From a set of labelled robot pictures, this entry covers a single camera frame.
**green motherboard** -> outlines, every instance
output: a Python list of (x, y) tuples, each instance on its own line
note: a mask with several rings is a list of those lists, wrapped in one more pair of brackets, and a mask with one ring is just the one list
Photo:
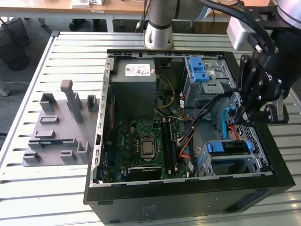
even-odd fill
[[(176, 147), (180, 137), (178, 121), (170, 121), (171, 137)], [(160, 169), (158, 179), (186, 177), (184, 161), (177, 156), (179, 148), (174, 149), (175, 169), (168, 173), (165, 167), (164, 141), (161, 131), (162, 121), (120, 121), (118, 124), (117, 150), (107, 154), (106, 183), (128, 181), (127, 170), (130, 168), (155, 167)]]

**ram slot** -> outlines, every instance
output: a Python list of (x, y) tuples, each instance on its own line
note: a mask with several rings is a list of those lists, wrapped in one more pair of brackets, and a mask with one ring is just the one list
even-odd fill
[(175, 140), (174, 140), (174, 136), (173, 136), (173, 129), (172, 129), (172, 125), (171, 125), (171, 122), (170, 122), (170, 119), (169, 119), (169, 122), (168, 122), (168, 127), (169, 127), (169, 131), (170, 131), (170, 137), (171, 137), (171, 141), (170, 141), (170, 145), (171, 145), (171, 151), (172, 151), (172, 157), (173, 157), (173, 162), (174, 162), (174, 170), (175, 171), (178, 171), (178, 163), (177, 163), (177, 156), (175, 154)]
[(161, 122), (162, 146), (164, 155), (164, 166), (166, 174), (174, 173), (174, 155), (173, 155), (173, 138), (171, 136), (170, 123), (168, 121)]

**screw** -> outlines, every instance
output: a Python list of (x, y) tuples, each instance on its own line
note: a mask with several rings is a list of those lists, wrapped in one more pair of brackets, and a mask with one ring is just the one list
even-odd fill
[(260, 45), (256, 45), (255, 46), (255, 49), (257, 50), (257, 52), (259, 52), (259, 53), (263, 53), (263, 49), (260, 47)]
[(246, 115), (246, 113), (245, 113), (245, 112), (243, 113), (243, 119), (244, 119), (245, 121), (247, 121), (247, 120), (248, 120), (248, 116)]

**office floor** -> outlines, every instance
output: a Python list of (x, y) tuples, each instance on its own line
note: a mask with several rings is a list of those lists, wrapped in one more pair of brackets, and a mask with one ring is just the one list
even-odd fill
[[(12, 72), (0, 59), (0, 78), (3, 80), (3, 82), (30, 82), (43, 54), (44, 48), (46, 47), (51, 32), (53, 30), (70, 31), (70, 22), (71, 20), (69, 19), (46, 19), (46, 26), (41, 27), (38, 19), (36, 18), (28, 20), (23, 19), (23, 23), (30, 39), (30, 43), (24, 48), (29, 59), (29, 64), (21, 71)], [(121, 27), (118, 21), (114, 21), (115, 32), (134, 32), (137, 21), (124, 20), (123, 24), (124, 26)], [(87, 20), (82, 27), (78, 29), (79, 32), (89, 32), (92, 30), (92, 20)], [(194, 33), (193, 29), (190, 29), (189, 22), (174, 22), (173, 30), (175, 33)], [(106, 22), (104, 20), (101, 20), (101, 31), (107, 31)], [(11, 83), (7, 84), (7, 87), (10, 90), (10, 95), (8, 97), (2, 97), (0, 95), (1, 133), (8, 133), (28, 85), (24, 83)], [(0, 148), (3, 145), (4, 139), (4, 137), (0, 136)]]

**yellow wire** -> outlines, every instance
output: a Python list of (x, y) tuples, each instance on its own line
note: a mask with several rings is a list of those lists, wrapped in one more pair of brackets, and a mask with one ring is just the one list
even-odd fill
[(162, 77), (162, 78), (169, 84), (170, 88), (171, 88), (172, 91), (173, 91), (173, 98), (171, 99), (171, 102), (170, 102), (169, 104), (167, 104), (167, 105), (163, 105), (163, 106), (155, 106), (156, 109), (161, 109), (161, 108), (167, 108), (167, 107), (169, 107), (170, 105), (173, 104), (174, 98), (175, 98), (173, 86), (170, 84), (170, 82), (167, 80), (167, 78), (165, 78), (163, 75), (160, 75), (160, 77)]

